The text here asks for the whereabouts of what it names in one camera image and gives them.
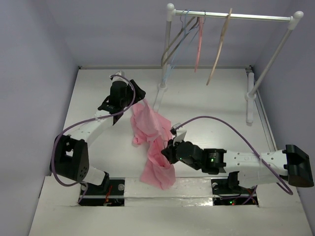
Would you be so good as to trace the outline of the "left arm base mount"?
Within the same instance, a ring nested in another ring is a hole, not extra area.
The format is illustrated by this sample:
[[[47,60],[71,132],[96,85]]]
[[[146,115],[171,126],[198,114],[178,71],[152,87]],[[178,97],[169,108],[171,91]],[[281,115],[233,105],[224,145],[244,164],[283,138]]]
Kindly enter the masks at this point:
[[[88,183],[87,190],[81,186],[78,204],[87,207],[123,207],[124,191],[124,178],[108,178],[102,185]]]

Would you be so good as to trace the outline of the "grey brown hanger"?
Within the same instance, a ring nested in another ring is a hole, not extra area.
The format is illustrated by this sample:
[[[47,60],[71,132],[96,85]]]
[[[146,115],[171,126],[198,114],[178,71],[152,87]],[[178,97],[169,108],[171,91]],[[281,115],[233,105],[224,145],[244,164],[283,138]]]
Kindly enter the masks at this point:
[[[179,48],[182,40],[185,40],[189,32],[197,26],[198,20],[198,17],[191,17],[188,21],[181,21],[181,29],[172,39],[170,39],[172,23],[168,22],[166,24],[164,51],[160,60],[161,67],[165,66],[173,57],[174,53]]]

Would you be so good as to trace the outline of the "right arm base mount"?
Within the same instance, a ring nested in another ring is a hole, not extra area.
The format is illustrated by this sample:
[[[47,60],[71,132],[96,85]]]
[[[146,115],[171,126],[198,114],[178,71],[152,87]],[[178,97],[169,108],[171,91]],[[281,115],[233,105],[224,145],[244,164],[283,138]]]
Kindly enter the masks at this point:
[[[239,185],[238,172],[229,173],[228,177],[211,179],[213,205],[215,206],[258,206],[257,194],[253,188]]]

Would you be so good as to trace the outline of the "white clothes rack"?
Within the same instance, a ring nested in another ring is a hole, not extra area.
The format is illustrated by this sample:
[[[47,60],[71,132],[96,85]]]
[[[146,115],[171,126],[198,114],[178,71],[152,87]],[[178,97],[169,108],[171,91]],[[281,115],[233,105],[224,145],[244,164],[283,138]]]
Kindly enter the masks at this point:
[[[168,11],[175,9],[174,4],[168,3],[166,7],[166,20],[168,16]],[[182,10],[176,10],[176,16],[179,16],[180,12]],[[219,13],[219,12],[207,12],[207,11],[192,11],[189,15],[197,15],[201,17],[207,18],[222,18],[226,20],[226,17],[228,16],[228,13]],[[287,30],[285,34],[283,35],[281,41],[279,42],[277,48],[275,49],[274,53],[272,54],[269,62],[265,66],[263,72],[258,77],[258,79],[254,78],[254,73],[251,69],[248,70],[248,80],[247,80],[247,93],[245,94],[245,100],[246,100],[246,123],[252,124],[254,119],[254,104],[257,97],[257,91],[260,87],[260,84],[262,83],[263,79],[265,78],[267,72],[270,70],[271,66],[275,62],[277,56],[279,55],[280,51],[284,47],[285,43],[287,42],[288,38],[290,37],[291,33],[294,29],[296,29],[299,22],[304,17],[304,12],[302,11],[296,11],[292,16],[290,17],[280,17],[280,16],[263,16],[263,15],[249,15],[249,14],[231,14],[231,19],[238,19],[238,20],[256,20],[256,21],[267,21],[267,22],[283,22],[287,23]],[[163,95],[166,91],[166,87],[161,86],[161,82],[158,85],[158,92],[157,96],[153,105],[153,110],[156,112],[159,110]]]

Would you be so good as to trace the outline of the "blue hanger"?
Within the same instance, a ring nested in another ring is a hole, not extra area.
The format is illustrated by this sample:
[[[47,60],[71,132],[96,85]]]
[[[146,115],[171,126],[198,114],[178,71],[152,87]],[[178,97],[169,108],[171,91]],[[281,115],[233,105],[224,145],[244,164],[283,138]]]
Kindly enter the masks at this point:
[[[191,17],[198,17],[198,18],[201,17],[201,16],[197,16],[197,15],[190,16],[189,14],[191,12],[192,11],[190,9],[185,9],[185,10],[181,11],[180,14],[179,14],[180,21],[188,21]],[[176,9],[169,10],[166,23],[168,23],[168,22],[172,23],[172,19],[175,16],[176,16]],[[191,36],[190,41],[193,41],[195,39],[195,37],[197,36],[197,34],[198,34],[198,24],[193,30],[191,30],[189,32],[189,34],[187,35],[185,40],[182,40],[179,48],[174,53],[173,57],[169,60],[169,62],[165,66],[162,67],[161,86],[163,88],[166,87],[166,83],[168,81],[168,78],[169,78],[170,74],[172,73],[172,70],[176,67],[176,65],[177,65],[177,63],[179,61],[179,54],[180,54],[180,51],[184,49],[184,47],[183,47],[184,42],[186,41],[186,39],[189,36]]]

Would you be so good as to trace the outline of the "pink t shirt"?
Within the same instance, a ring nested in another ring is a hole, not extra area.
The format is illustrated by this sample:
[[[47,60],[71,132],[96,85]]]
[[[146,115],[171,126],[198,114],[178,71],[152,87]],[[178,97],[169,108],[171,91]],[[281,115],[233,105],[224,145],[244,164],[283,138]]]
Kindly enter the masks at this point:
[[[147,100],[136,103],[132,107],[130,118],[133,130],[133,144],[149,145],[147,162],[141,174],[140,181],[162,190],[170,188],[176,180],[175,168],[161,151],[172,139],[171,121],[155,112]]]

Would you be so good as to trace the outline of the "pink plastic hanger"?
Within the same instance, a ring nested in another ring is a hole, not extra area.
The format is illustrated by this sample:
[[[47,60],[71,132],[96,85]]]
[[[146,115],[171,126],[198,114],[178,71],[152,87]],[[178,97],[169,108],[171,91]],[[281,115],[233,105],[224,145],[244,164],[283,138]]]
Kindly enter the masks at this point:
[[[200,17],[198,19],[198,46],[197,46],[197,54],[196,54],[196,61],[195,61],[194,72],[197,71],[198,66],[199,66],[199,60],[200,60],[200,54],[201,54],[201,46],[202,46],[203,26],[204,26],[205,20],[206,20],[205,17]]]

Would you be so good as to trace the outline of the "beige wooden hanger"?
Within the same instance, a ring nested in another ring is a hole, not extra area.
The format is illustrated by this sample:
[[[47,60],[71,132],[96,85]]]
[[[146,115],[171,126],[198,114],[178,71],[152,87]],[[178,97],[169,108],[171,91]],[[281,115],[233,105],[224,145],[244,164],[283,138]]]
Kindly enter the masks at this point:
[[[218,62],[219,62],[219,58],[220,58],[220,55],[221,55],[221,50],[222,50],[222,47],[223,47],[223,42],[224,42],[225,34],[226,34],[226,31],[227,31],[227,28],[228,28],[228,25],[229,25],[229,22],[230,22],[230,19],[231,19],[231,14],[232,14],[232,8],[230,8],[229,13],[228,13],[228,16],[226,17],[226,20],[225,20],[225,22],[224,22],[224,24],[223,24],[223,26],[222,26],[222,29],[221,29],[220,40],[219,40],[219,46],[218,46],[218,50],[217,50],[217,55],[216,55],[216,59],[215,59],[215,62],[214,62],[214,64],[213,64],[211,73],[210,73],[209,78],[208,78],[207,83],[206,83],[207,86],[209,85],[211,79],[213,78],[215,69],[216,69],[217,64],[218,64]]]

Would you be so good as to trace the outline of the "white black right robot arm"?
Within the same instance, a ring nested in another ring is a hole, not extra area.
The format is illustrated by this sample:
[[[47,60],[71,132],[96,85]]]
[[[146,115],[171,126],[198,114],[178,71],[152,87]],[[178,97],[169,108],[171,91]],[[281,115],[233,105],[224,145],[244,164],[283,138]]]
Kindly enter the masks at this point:
[[[209,175],[227,174],[226,186],[233,193],[281,180],[295,187],[314,186],[310,158],[296,145],[255,155],[217,148],[202,149],[191,142],[170,140],[161,154],[170,164],[182,162]]]

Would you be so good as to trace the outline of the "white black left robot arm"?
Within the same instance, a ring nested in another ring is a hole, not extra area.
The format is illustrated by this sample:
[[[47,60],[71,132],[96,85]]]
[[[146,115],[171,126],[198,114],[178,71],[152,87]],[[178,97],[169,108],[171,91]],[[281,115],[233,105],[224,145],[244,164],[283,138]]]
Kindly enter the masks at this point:
[[[64,177],[74,184],[91,184],[98,194],[108,191],[108,174],[90,165],[89,146],[146,95],[133,79],[114,74],[110,80],[110,93],[94,116],[71,125],[55,138],[50,169],[60,185],[70,186],[61,181]]]

